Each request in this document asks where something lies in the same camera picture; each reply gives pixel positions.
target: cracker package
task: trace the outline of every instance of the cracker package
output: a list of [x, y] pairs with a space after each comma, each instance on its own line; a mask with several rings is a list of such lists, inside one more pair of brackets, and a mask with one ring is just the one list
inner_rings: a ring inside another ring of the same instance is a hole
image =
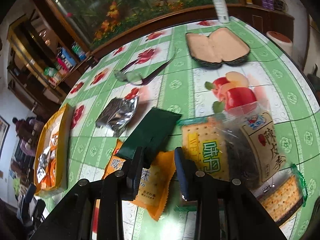
[[286, 161], [277, 146], [272, 117], [257, 102], [178, 124], [186, 157], [216, 179], [238, 178], [255, 189]]
[[[122, 142], [118, 140], [103, 178], [122, 168], [125, 160], [116, 156], [121, 146]], [[142, 170], [138, 195], [132, 203], [147, 209], [150, 217], [156, 221], [167, 202], [169, 183], [175, 170], [174, 151], [159, 152], [150, 168]]]
[[277, 146], [269, 111], [258, 102], [232, 111], [178, 121], [186, 158], [216, 179], [240, 179], [277, 225], [307, 199], [304, 178]]
[[278, 226], [304, 207], [308, 197], [306, 182], [296, 165], [277, 172], [252, 193]]

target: eyeglasses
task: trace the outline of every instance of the eyeglasses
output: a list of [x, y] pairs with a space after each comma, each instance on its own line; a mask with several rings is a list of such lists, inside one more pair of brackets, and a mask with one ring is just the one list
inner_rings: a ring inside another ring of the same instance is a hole
[[130, 62], [121, 70], [114, 70], [115, 77], [117, 80], [121, 82], [129, 82], [136, 86], [148, 85], [162, 70], [165, 69], [167, 65], [169, 65], [169, 63], [174, 59], [175, 55], [176, 52], [174, 52], [172, 58], [169, 61], [163, 63], [160, 67], [158, 67], [156, 70], [150, 73], [146, 78], [143, 78], [140, 73], [136, 73], [134, 71], [125, 72], [128, 68], [130, 68], [136, 62], [138, 62], [138, 60], [140, 60], [141, 57], [138, 57], [136, 60]]

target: foil wrapper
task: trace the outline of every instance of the foil wrapper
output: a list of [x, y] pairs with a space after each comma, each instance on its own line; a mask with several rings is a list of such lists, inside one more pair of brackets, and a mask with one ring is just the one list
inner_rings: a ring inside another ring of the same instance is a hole
[[113, 130], [113, 137], [120, 137], [137, 111], [139, 96], [133, 99], [113, 98], [103, 109], [96, 120], [97, 127], [108, 127]]
[[37, 179], [38, 183], [46, 176], [45, 169], [50, 161], [50, 146], [44, 149], [43, 153], [39, 156], [39, 164], [37, 167]]

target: framed picture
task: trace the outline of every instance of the framed picture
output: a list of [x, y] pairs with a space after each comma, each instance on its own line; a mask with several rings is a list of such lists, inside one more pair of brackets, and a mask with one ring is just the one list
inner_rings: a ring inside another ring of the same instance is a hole
[[5, 137], [8, 133], [10, 125], [0, 116], [0, 157]]

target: orange snack package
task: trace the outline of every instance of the orange snack package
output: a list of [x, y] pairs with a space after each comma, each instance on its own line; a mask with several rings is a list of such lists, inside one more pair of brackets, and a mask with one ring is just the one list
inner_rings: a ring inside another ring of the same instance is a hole
[[50, 139], [50, 150], [51, 151], [53, 151], [57, 148], [58, 135], [59, 135], [59, 132], [56, 132], [54, 135], [52, 135], [52, 138]]
[[51, 187], [51, 178], [50, 178], [50, 168], [51, 168], [51, 163], [49, 162], [48, 166], [45, 168], [45, 177], [41, 180], [41, 189], [45, 189], [48, 187]]
[[56, 185], [56, 158], [51, 162], [50, 168], [51, 187]]
[[[118, 140], [103, 178], [122, 168], [125, 160], [115, 156], [121, 146], [122, 142]], [[150, 217], [158, 221], [167, 203], [169, 184], [175, 171], [174, 151], [159, 152], [151, 167], [143, 168], [139, 191], [132, 203], [148, 210]]]

